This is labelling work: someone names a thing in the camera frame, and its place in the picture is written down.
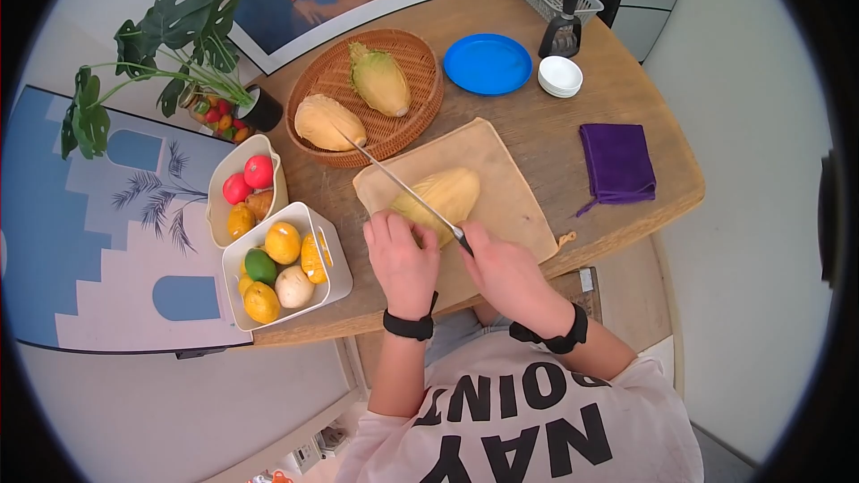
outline gray shorts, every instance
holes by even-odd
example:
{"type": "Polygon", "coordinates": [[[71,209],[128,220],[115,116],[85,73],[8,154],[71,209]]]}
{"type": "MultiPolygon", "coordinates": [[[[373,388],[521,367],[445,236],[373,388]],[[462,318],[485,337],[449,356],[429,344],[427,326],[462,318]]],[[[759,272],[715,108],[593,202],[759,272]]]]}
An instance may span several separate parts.
{"type": "Polygon", "coordinates": [[[485,327],[480,324],[478,317],[474,315],[471,308],[434,318],[433,334],[427,342],[424,355],[424,367],[482,335],[489,332],[510,330],[511,323],[510,319],[498,314],[492,323],[485,327]]]}

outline stack of white bowls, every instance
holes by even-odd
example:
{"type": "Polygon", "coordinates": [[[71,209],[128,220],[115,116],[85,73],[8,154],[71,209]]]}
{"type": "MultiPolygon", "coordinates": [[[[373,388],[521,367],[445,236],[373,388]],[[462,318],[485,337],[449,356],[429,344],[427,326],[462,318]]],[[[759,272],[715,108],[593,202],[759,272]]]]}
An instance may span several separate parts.
{"type": "Polygon", "coordinates": [[[573,97],[582,87],[584,76],[575,62],[563,56],[547,56],[540,62],[537,79],[543,90],[555,97],[573,97]]]}

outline knife handle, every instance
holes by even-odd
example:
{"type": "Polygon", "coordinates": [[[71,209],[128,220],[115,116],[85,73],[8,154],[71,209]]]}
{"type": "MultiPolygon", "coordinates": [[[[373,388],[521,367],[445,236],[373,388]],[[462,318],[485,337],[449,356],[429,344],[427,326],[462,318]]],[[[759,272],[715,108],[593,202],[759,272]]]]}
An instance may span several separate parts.
{"type": "Polygon", "coordinates": [[[468,240],[466,239],[465,235],[463,235],[462,237],[457,237],[456,240],[459,241],[459,245],[462,246],[462,248],[466,249],[466,252],[468,252],[468,255],[470,255],[471,257],[474,257],[474,252],[472,251],[472,247],[470,244],[468,244],[468,240]]]}

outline blue plate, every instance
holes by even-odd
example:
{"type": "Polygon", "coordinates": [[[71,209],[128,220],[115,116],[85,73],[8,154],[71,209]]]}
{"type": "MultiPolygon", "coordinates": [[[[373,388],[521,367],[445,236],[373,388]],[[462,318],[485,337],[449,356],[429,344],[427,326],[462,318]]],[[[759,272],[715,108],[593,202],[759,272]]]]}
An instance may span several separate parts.
{"type": "Polygon", "coordinates": [[[531,77],[528,51],[500,34],[471,34],[450,46],[444,71],[454,84],[481,96],[518,90],[531,77]]]}

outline purple cloth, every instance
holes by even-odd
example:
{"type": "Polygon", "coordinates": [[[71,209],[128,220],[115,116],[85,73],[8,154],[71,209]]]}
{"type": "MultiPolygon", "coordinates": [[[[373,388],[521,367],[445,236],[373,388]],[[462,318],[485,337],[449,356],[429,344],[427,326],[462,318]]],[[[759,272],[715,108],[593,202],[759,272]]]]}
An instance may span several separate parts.
{"type": "Polygon", "coordinates": [[[624,204],[656,198],[656,176],[642,126],[586,123],[579,127],[579,134],[594,199],[579,209],[576,217],[597,203],[624,204]]]}

